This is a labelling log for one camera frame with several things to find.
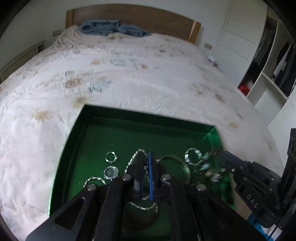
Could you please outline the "white wardrobe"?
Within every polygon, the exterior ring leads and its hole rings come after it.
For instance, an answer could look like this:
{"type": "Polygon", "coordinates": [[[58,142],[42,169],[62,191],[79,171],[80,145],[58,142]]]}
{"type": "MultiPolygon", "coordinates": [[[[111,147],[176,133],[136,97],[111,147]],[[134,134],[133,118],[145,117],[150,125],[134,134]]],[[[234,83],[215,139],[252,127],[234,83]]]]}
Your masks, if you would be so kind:
{"type": "MultiPolygon", "coordinates": [[[[284,24],[264,1],[230,1],[213,54],[218,67],[235,87],[246,84],[252,89],[267,60],[277,22],[284,24]]],[[[295,45],[289,51],[285,64],[276,73],[275,83],[290,97],[295,88],[295,45]]],[[[268,88],[258,102],[249,101],[263,122],[271,126],[288,100],[268,88]]]]}

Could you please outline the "wall socket plate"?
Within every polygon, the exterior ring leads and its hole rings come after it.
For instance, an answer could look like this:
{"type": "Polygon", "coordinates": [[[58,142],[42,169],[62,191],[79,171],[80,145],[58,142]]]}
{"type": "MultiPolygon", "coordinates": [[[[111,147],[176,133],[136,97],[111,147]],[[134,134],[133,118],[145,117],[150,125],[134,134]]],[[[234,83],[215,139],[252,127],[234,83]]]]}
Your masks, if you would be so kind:
{"type": "Polygon", "coordinates": [[[56,36],[61,35],[61,34],[62,34],[62,30],[56,30],[56,31],[52,32],[53,37],[56,37],[56,36]]]}
{"type": "Polygon", "coordinates": [[[205,48],[205,49],[208,49],[208,50],[212,50],[213,46],[210,45],[210,44],[208,44],[208,43],[205,43],[205,44],[204,44],[204,48],[205,48]]]}

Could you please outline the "blue folded blanket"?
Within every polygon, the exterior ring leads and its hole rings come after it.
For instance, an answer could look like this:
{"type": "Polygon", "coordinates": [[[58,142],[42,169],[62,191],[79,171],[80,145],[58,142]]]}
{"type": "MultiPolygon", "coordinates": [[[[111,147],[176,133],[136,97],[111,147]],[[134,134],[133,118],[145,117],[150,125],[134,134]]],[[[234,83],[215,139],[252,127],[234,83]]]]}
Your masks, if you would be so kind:
{"type": "Polygon", "coordinates": [[[146,37],[151,33],[137,25],[122,24],[117,20],[88,20],[80,25],[80,31],[86,35],[108,36],[113,33],[126,34],[134,37],[146,37]]]}

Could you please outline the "twisted silver bangle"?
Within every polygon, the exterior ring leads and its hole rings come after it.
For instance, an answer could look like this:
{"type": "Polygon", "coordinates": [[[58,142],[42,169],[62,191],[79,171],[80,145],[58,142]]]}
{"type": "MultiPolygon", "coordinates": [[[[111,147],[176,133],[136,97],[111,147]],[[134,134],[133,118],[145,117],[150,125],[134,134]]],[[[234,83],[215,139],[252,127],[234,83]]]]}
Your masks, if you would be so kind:
{"type": "Polygon", "coordinates": [[[89,177],[88,179],[86,179],[86,181],[83,184],[83,187],[86,188],[87,185],[89,185],[89,184],[96,184],[97,182],[101,182],[104,185],[107,184],[107,181],[104,180],[103,178],[92,176],[92,177],[89,177]]]}

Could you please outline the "small item on nightstand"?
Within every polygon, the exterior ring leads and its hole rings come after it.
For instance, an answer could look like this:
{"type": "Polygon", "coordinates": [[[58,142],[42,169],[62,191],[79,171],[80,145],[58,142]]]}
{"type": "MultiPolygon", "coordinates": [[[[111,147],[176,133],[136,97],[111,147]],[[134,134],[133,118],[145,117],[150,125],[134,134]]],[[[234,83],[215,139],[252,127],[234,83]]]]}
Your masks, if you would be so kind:
{"type": "Polygon", "coordinates": [[[211,62],[211,63],[214,63],[215,62],[215,58],[213,56],[208,56],[208,61],[211,62]]]}

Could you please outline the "red object on shelf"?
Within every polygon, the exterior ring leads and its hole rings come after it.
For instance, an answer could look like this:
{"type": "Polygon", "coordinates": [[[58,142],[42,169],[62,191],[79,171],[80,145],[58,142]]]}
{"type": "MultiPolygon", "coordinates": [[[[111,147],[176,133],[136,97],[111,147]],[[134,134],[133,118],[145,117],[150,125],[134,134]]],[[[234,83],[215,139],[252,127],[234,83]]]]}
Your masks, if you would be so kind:
{"type": "Polygon", "coordinates": [[[248,93],[250,92],[250,88],[246,84],[241,84],[238,89],[245,95],[247,96],[248,93]]]}

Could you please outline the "wall socket plate left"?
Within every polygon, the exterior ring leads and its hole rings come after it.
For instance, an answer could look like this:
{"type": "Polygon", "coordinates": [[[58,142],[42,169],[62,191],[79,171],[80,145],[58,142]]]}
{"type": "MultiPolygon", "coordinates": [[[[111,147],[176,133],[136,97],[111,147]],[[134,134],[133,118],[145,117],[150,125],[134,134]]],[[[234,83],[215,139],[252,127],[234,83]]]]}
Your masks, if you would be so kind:
{"type": "Polygon", "coordinates": [[[62,34],[62,30],[56,30],[56,31],[52,32],[53,37],[56,37],[56,36],[61,35],[61,34],[62,34]]]}

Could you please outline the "thin silver bangle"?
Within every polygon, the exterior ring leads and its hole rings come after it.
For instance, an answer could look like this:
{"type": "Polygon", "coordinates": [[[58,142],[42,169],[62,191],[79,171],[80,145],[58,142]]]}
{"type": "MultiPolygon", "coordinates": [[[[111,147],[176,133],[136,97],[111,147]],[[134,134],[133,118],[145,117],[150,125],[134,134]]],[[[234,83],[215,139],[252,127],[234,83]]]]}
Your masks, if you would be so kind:
{"type": "Polygon", "coordinates": [[[186,161],[175,156],[165,155],[157,160],[157,163],[164,165],[169,174],[176,177],[185,184],[191,181],[191,171],[186,161]]]}

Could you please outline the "hanging clothes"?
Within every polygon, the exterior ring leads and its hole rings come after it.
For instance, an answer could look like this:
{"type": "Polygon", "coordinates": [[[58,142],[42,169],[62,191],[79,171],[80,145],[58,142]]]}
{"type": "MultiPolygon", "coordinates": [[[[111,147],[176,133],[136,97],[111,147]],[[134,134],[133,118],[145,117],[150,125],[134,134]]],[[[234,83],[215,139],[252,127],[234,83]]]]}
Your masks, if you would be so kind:
{"type": "Polygon", "coordinates": [[[267,60],[247,95],[249,100],[258,102],[268,88],[275,90],[275,92],[280,95],[280,98],[285,101],[288,100],[288,96],[285,95],[275,83],[275,75],[286,66],[285,61],[287,60],[287,55],[294,45],[295,41],[285,25],[277,22],[273,43],[268,52],[267,60]]]}

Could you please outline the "wall socket plate right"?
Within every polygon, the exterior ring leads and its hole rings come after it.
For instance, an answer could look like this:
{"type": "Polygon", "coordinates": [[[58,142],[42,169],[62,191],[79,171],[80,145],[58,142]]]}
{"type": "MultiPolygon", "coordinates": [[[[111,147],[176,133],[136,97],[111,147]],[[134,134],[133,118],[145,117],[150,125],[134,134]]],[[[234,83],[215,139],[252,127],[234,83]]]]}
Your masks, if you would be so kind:
{"type": "Polygon", "coordinates": [[[205,49],[208,49],[208,50],[212,50],[213,46],[210,45],[210,44],[208,44],[208,43],[205,43],[205,44],[204,44],[204,48],[205,48],[205,49]]]}

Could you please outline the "floral bed quilt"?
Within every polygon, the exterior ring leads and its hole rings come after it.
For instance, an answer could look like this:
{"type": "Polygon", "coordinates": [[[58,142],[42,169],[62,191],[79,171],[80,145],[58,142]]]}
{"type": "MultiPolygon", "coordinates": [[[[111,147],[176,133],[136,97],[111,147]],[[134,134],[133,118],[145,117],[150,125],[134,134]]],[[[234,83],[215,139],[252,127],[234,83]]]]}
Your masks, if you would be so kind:
{"type": "Polygon", "coordinates": [[[227,150],[283,173],[267,126],[197,46],[73,26],[1,84],[1,215],[19,240],[47,218],[58,161],[85,104],[214,125],[227,150]]]}

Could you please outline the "green shallow tray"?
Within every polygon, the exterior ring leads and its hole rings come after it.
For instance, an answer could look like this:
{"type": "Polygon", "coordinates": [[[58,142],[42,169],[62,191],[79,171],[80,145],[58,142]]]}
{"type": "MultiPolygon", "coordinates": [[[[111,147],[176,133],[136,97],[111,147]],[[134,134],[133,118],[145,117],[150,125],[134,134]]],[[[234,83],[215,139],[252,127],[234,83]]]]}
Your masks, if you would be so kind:
{"type": "Polygon", "coordinates": [[[242,220],[231,208],[230,177],[213,183],[198,170],[208,164],[216,171],[211,151],[222,150],[217,130],[160,115],[85,105],[79,114],[56,172],[50,217],[28,240],[234,240],[242,220]],[[127,174],[136,152],[144,152],[141,201],[133,201],[127,174]],[[186,161],[191,181],[162,175],[164,201],[149,200],[148,153],[156,160],[175,155],[186,161]],[[104,178],[116,166],[118,177],[104,178]],[[83,187],[89,177],[107,181],[83,187]]]}

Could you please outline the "wooden headboard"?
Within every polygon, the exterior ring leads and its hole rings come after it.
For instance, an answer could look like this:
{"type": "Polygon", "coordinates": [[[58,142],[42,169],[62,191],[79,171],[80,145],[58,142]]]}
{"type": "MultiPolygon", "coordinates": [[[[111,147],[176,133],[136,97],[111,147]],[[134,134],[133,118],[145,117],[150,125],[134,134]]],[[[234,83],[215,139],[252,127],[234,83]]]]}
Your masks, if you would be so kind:
{"type": "Polygon", "coordinates": [[[86,20],[120,19],[151,33],[163,34],[195,43],[201,23],[171,11],[135,4],[99,4],[70,9],[66,12],[65,28],[86,20]]]}

